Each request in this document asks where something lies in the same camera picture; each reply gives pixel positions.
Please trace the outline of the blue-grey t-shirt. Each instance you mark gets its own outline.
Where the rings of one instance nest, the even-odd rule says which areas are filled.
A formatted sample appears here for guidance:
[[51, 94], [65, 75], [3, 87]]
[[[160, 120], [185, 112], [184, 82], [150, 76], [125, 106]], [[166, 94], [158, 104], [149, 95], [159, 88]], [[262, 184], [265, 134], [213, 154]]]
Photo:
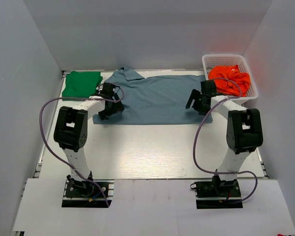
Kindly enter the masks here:
[[93, 116], [95, 124], [177, 125], [201, 123], [203, 116], [186, 103], [193, 89], [201, 90], [204, 75], [158, 75], [143, 77], [128, 67], [115, 71], [106, 81], [120, 86], [124, 111], [107, 120]]

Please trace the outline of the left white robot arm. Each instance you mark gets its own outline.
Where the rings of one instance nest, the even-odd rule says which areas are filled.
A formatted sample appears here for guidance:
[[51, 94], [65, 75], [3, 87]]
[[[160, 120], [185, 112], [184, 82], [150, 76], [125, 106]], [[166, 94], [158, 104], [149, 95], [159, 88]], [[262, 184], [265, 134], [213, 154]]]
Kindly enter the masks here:
[[118, 95], [120, 87], [111, 83], [102, 84], [98, 92], [73, 107], [62, 106], [59, 110], [54, 140], [64, 151], [71, 169], [68, 181], [83, 196], [94, 191], [92, 172], [85, 157], [84, 145], [88, 137], [88, 120], [98, 115], [100, 120], [121, 113], [124, 106]]

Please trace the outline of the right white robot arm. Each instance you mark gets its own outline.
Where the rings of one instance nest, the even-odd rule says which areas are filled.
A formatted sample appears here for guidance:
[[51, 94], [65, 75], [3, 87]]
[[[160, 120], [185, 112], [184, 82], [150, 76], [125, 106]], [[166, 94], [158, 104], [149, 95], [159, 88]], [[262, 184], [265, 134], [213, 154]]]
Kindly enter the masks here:
[[[247, 109], [234, 100], [217, 92], [214, 80], [201, 82], [201, 90], [193, 89], [186, 108], [193, 108], [204, 118], [196, 132], [192, 156], [196, 167], [212, 174], [212, 189], [218, 196], [224, 196], [235, 184], [240, 168], [248, 155], [263, 144], [261, 116], [258, 109]], [[227, 120], [226, 142], [228, 150], [222, 164], [215, 171], [208, 171], [197, 164], [196, 144], [199, 132], [212, 111], [218, 112]]]

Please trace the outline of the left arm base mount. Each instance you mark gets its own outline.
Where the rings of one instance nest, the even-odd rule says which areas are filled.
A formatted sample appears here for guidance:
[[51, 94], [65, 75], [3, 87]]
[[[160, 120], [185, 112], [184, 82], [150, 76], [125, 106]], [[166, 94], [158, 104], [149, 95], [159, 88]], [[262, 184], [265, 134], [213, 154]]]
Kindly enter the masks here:
[[67, 180], [62, 197], [62, 208], [108, 208], [113, 200], [114, 182], [97, 181], [101, 190], [89, 182]]

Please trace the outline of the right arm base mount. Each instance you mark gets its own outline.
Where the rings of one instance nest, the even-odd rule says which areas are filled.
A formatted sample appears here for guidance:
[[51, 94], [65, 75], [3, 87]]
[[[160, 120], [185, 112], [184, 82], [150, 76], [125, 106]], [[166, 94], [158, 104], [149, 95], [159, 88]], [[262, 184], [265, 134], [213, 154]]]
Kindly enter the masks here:
[[190, 185], [195, 191], [197, 209], [243, 208], [239, 184], [214, 188], [212, 181], [197, 181]]

